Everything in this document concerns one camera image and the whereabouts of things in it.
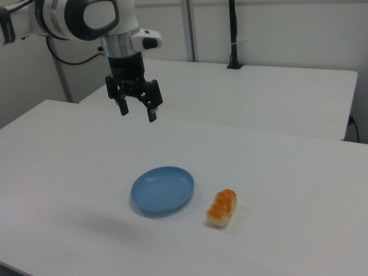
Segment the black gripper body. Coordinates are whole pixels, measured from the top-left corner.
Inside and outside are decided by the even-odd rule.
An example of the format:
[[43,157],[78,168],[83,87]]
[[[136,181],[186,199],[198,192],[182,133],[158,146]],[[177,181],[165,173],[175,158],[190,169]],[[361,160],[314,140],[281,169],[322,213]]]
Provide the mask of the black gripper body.
[[141,97],[144,93],[144,63],[141,52],[127,57],[108,57],[112,74],[108,76],[108,96]]

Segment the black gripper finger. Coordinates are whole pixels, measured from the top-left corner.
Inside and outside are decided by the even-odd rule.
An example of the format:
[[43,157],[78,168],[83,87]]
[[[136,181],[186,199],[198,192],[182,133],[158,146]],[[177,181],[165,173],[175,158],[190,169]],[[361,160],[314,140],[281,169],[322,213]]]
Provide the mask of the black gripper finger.
[[154,79],[142,82],[138,91],[138,100],[147,108],[149,122],[154,122],[157,119],[158,106],[163,103],[158,81]]
[[124,88],[118,84],[118,81],[113,77],[113,75],[109,75],[105,78],[106,88],[108,92],[108,97],[110,99],[115,100],[116,104],[120,108],[120,113],[122,116],[128,114],[128,105],[125,99],[125,91]]

